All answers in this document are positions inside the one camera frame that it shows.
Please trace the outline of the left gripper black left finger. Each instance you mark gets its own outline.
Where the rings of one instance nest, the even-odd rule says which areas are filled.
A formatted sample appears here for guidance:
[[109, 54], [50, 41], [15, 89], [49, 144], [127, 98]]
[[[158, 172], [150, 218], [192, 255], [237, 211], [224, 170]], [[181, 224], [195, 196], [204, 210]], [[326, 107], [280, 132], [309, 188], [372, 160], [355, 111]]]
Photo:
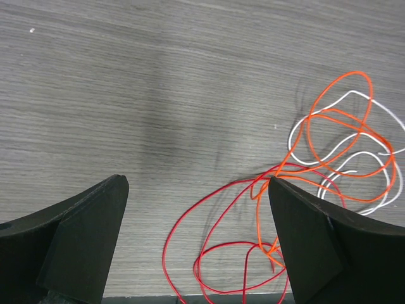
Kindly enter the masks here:
[[100, 303], [129, 193], [112, 175], [38, 212], [1, 224], [1, 303], [56, 295]]

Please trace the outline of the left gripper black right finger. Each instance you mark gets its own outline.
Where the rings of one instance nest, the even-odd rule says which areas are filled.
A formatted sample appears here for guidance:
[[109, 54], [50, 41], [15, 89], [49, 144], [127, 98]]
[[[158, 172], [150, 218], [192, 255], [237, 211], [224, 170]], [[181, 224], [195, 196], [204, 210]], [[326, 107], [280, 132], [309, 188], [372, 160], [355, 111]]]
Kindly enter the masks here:
[[404, 228], [272, 177], [268, 188], [296, 303], [404, 303]]

